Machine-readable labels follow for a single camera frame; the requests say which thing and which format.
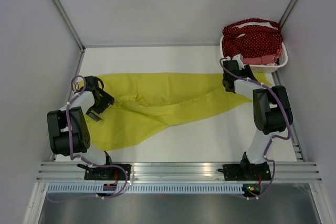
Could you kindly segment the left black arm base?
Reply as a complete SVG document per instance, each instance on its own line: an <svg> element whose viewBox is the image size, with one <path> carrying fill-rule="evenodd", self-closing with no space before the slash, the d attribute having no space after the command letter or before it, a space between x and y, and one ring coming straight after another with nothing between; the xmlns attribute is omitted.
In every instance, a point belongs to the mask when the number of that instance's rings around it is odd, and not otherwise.
<svg viewBox="0 0 336 224"><path fill-rule="evenodd" d="M119 168L89 167L88 165L77 164L77 167L85 170L84 180L129 180L132 166L130 164L117 164L117 166L122 167L127 176Z"/></svg>

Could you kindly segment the yellow-green trousers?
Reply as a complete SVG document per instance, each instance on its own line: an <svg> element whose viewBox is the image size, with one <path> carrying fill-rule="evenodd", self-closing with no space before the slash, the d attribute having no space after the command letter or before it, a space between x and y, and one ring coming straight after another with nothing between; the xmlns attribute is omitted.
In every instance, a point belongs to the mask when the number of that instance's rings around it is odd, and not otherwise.
<svg viewBox="0 0 336 224"><path fill-rule="evenodd" d="M223 87L220 73L111 73L100 75L114 104L96 122L86 117L91 143L102 151L142 143L173 125L225 113L251 99Z"/></svg>

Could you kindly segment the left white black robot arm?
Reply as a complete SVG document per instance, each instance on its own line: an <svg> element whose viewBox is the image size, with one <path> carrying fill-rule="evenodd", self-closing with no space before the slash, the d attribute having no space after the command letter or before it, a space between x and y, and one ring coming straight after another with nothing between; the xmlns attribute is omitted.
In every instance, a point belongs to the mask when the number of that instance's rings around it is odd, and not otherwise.
<svg viewBox="0 0 336 224"><path fill-rule="evenodd" d="M97 167L97 175L108 180L114 176L111 157L91 143L85 116L100 122L99 115L114 104L114 98L104 91L103 81L95 76L75 76L71 88L74 95L66 105L47 113L51 151Z"/></svg>

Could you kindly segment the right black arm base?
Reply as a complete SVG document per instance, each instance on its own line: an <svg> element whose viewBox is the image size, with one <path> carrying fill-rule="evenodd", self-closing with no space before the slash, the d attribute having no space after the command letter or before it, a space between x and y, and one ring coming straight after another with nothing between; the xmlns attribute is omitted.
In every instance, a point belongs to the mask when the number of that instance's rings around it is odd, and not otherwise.
<svg viewBox="0 0 336 224"><path fill-rule="evenodd" d="M217 169L222 173L225 181L270 181L272 178L267 163L258 165L224 164Z"/></svg>

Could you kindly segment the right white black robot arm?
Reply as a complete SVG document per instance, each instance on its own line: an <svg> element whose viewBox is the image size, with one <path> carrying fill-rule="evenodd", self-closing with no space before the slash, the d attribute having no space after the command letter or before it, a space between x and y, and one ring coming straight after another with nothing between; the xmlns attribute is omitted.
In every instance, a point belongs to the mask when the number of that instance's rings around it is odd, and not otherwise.
<svg viewBox="0 0 336 224"><path fill-rule="evenodd" d="M265 175L265 179L270 180L267 153L273 140L291 138L293 116L286 88L259 82L251 67L244 65L240 59L225 57L220 60L220 65L225 91L242 95L253 102L253 119L257 130L236 171L244 179Z"/></svg>

